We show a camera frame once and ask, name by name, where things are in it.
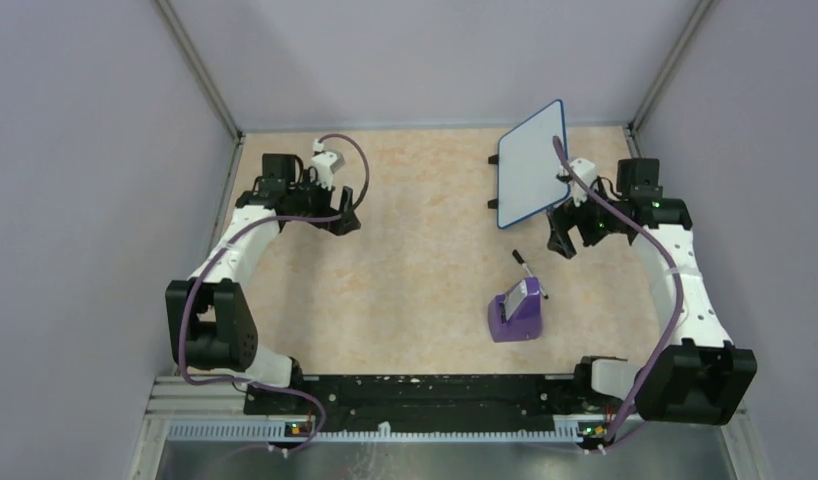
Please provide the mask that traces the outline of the blue framed whiteboard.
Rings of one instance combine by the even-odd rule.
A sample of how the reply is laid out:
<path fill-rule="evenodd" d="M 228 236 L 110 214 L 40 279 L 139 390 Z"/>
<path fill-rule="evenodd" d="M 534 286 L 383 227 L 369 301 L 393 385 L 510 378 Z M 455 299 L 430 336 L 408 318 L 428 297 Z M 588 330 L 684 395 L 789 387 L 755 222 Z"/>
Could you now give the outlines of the blue framed whiteboard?
<path fill-rule="evenodd" d="M 499 229 L 512 227 L 552 209 L 570 195 L 570 185 L 557 178 L 561 165 L 553 139 L 567 144 L 565 107 L 555 99 L 512 129 L 497 142 L 488 163 L 497 167 L 496 211 Z"/>

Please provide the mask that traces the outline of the white black marker pen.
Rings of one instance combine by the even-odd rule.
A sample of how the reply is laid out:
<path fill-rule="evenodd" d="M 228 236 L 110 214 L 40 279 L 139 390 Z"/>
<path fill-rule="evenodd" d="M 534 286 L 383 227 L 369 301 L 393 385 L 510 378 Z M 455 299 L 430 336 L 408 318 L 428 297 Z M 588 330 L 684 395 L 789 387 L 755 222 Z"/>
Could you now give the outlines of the white black marker pen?
<path fill-rule="evenodd" d="M 512 250 L 512 256 L 515 259 L 515 261 L 525 270 L 525 272 L 528 274 L 529 277 L 532 277 L 532 278 L 536 279 L 536 281 L 538 283 L 538 288 L 539 288 L 539 291 L 540 291 L 542 297 L 545 300 L 548 300 L 549 299 L 548 293 L 544 289 L 541 282 L 538 280 L 538 276 L 533 272 L 533 270 L 527 264 L 526 260 L 523 258 L 523 256 L 520 254 L 520 252 L 517 249 L 513 249 Z"/>

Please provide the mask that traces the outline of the purple whiteboard eraser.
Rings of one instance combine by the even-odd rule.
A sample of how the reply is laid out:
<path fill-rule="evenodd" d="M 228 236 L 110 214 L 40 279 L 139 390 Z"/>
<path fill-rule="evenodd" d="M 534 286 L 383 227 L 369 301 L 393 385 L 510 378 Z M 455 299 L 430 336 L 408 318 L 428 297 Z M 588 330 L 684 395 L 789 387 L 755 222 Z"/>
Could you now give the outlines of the purple whiteboard eraser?
<path fill-rule="evenodd" d="M 488 304 L 487 325 L 495 343 L 538 339 L 543 331 L 543 295 L 535 277 L 525 277 Z"/>

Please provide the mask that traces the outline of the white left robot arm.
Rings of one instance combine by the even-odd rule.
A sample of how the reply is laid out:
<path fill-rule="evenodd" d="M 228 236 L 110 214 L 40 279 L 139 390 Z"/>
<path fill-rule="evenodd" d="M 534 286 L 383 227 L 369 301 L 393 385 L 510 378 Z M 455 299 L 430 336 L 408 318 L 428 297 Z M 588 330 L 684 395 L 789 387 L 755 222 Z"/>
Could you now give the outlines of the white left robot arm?
<path fill-rule="evenodd" d="M 310 166 L 293 154 L 263 155 L 261 174 L 236 200 L 209 257 L 166 288 L 172 356 L 181 369 L 268 385 L 268 401 L 282 413 L 302 407 L 306 388 L 292 377 L 294 362 L 260 344 L 245 287 L 286 223 L 302 221 L 335 236 L 360 228 L 352 188 L 343 187 L 338 206 L 331 205 L 333 180 L 344 163 L 333 150 L 314 154 Z"/>

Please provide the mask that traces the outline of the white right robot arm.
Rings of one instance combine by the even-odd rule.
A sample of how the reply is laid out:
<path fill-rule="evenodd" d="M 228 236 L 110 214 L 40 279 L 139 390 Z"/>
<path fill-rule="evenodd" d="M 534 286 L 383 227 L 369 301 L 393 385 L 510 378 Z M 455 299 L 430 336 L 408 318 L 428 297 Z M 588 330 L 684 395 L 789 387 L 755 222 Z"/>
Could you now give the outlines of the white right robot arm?
<path fill-rule="evenodd" d="M 548 215 L 549 250 L 573 258 L 571 229 L 586 246 L 625 236 L 646 273 L 662 331 L 644 365 L 597 360 L 573 382 L 571 397 L 585 412 L 621 399 L 614 428 L 633 413 L 646 421 L 724 425 L 756 376 L 756 356 L 721 324 L 697 264 L 691 215 L 683 200 L 664 195 L 659 166 L 653 158 L 619 161 L 619 196 L 612 199 L 598 186 L 593 163 L 560 163 L 557 178 L 572 196 Z"/>

